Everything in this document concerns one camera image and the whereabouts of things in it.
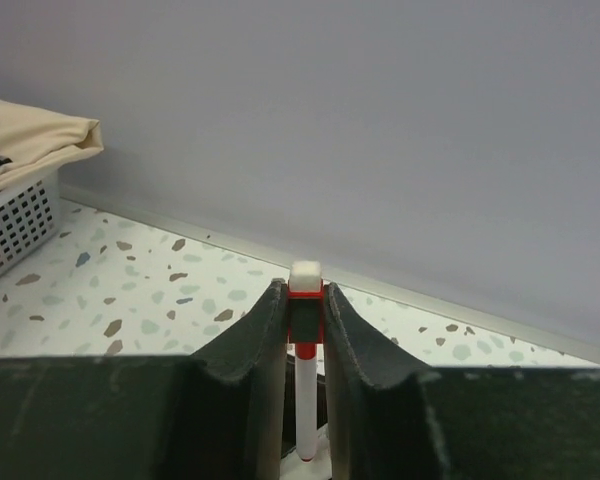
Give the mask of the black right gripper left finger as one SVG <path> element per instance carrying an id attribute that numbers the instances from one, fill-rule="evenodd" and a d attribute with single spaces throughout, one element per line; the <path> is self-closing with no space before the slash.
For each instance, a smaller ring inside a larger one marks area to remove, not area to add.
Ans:
<path id="1" fill-rule="evenodd" d="M 0 479 L 276 479 L 287 288 L 195 353 L 0 358 Z"/>

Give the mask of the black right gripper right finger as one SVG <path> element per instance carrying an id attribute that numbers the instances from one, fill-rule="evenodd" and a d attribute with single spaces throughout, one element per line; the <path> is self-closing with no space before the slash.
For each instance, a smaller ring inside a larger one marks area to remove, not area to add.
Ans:
<path id="1" fill-rule="evenodd" d="M 336 479 L 600 479 L 600 368 L 432 367 L 324 294 Z"/>

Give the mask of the red white marker pen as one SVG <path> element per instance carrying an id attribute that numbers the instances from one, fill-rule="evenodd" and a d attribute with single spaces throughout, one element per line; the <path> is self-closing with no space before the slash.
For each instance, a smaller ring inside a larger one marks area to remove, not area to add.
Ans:
<path id="1" fill-rule="evenodd" d="M 294 346 L 296 452 L 304 462 L 318 442 L 317 347 L 323 342 L 324 286 L 317 261 L 295 261 L 288 278 L 288 340 Z"/>

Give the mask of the brown wooden desk organizer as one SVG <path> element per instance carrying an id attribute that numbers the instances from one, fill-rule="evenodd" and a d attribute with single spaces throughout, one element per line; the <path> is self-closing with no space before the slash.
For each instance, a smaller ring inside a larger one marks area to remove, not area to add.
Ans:
<path id="1" fill-rule="evenodd" d="M 318 420 L 317 420 L 317 450 L 314 458 L 304 461 L 296 448 L 295 433 L 295 394 L 293 392 L 293 372 L 287 375 L 285 386 L 284 426 L 281 446 L 281 479 L 331 479 L 332 462 L 327 419 L 325 393 L 325 377 L 318 375 Z"/>

